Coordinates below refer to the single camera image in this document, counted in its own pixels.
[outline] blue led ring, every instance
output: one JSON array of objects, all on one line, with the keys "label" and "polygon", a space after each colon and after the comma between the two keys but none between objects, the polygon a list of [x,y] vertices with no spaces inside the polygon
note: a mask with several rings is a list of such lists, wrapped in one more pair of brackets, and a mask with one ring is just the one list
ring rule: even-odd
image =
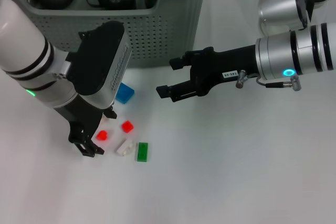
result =
[{"label": "blue led ring", "polygon": [[295,74],[295,70],[293,70],[293,69],[286,69],[282,74],[284,76],[293,76]]}]

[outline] black stripe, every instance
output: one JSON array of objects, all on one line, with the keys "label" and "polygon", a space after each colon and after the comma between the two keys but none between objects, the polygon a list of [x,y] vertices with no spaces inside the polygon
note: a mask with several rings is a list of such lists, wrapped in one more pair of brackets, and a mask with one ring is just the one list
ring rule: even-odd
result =
[{"label": "black stripe", "polygon": [[46,39],[46,37],[44,38],[45,40],[45,44],[44,44],[44,49],[41,53],[41,55],[37,58],[37,60],[35,60],[32,64],[30,64],[28,67],[18,70],[18,71],[6,71],[4,70],[7,74],[23,74],[23,73],[27,73],[29,71],[31,71],[32,69],[36,68],[37,65],[39,65],[41,63],[41,61],[44,59],[44,57],[47,54],[48,51],[48,41]]},{"label": "black stripe", "polygon": [[322,70],[322,65],[321,65],[321,61],[319,57],[316,26],[310,27],[310,36],[311,36],[315,67],[316,67],[317,72],[322,72],[323,70]]},{"label": "black stripe", "polygon": [[327,68],[328,70],[334,70],[334,67],[332,65],[332,60],[331,60],[330,47],[329,47],[327,23],[323,23],[321,25],[321,31],[322,31],[322,41],[323,41],[324,55],[326,58],[325,60],[327,63]]},{"label": "black stripe", "polygon": [[54,60],[54,48],[52,47],[52,45],[50,44],[50,55],[49,58],[47,59],[47,62],[36,72],[25,76],[25,77],[13,77],[11,76],[14,80],[17,81],[28,81],[31,80],[35,77],[38,77],[39,75],[43,74],[45,71],[47,71],[47,69],[51,66],[52,62]]},{"label": "black stripe", "polygon": [[298,75],[302,75],[300,61],[299,61],[299,55],[298,55],[298,48],[296,45],[296,33],[295,31],[290,32],[290,47],[292,49],[292,57],[293,57],[293,63],[295,67],[295,71]]},{"label": "black stripe", "polygon": [[43,86],[41,86],[41,87],[33,88],[33,89],[25,88],[25,87],[23,87],[23,88],[24,88],[24,89],[27,89],[27,90],[29,90],[29,91],[41,91],[41,90],[45,90],[45,89],[51,87],[51,86],[54,85],[55,83],[56,83],[56,81],[52,81],[52,82],[49,82],[49,83],[47,83],[47,84],[45,84],[45,85],[43,85]]}]

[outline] white block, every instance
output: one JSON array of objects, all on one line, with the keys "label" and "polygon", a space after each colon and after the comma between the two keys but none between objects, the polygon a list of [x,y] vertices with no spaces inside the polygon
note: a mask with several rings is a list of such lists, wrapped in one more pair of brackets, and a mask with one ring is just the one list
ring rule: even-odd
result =
[{"label": "white block", "polygon": [[135,148],[135,142],[128,138],[126,139],[122,145],[117,149],[116,153],[119,155],[119,156],[126,156],[128,154],[130,154],[131,152],[133,152]]}]

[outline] blue block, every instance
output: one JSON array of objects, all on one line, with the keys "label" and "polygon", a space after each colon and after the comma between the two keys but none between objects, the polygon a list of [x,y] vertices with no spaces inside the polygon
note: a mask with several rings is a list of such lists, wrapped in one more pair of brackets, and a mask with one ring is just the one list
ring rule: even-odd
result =
[{"label": "blue block", "polygon": [[133,95],[134,95],[134,90],[126,86],[124,83],[121,83],[115,98],[118,102],[126,104]]}]

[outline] red block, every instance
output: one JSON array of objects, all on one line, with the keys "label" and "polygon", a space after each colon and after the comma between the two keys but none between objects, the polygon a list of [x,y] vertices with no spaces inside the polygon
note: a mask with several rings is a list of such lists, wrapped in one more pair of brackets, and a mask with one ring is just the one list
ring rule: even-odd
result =
[{"label": "red block", "polygon": [[96,139],[99,141],[105,141],[107,139],[108,135],[106,131],[100,131],[98,135],[96,136]]},{"label": "red block", "polygon": [[121,125],[121,128],[126,133],[129,133],[132,129],[134,129],[134,126],[130,121],[126,121]]}]

